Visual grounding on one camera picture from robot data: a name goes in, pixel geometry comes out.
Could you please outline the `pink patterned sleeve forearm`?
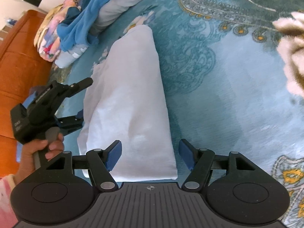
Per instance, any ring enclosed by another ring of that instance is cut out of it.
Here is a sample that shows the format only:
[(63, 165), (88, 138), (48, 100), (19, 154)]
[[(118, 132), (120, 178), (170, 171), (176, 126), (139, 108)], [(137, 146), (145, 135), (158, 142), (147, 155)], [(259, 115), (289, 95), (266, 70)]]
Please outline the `pink patterned sleeve forearm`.
[(11, 207), (10, 195), (15, 187), (14, 175), (10, 174), (0, 181), (0, 226), (2, 228), (14, 227), (18, 220)]

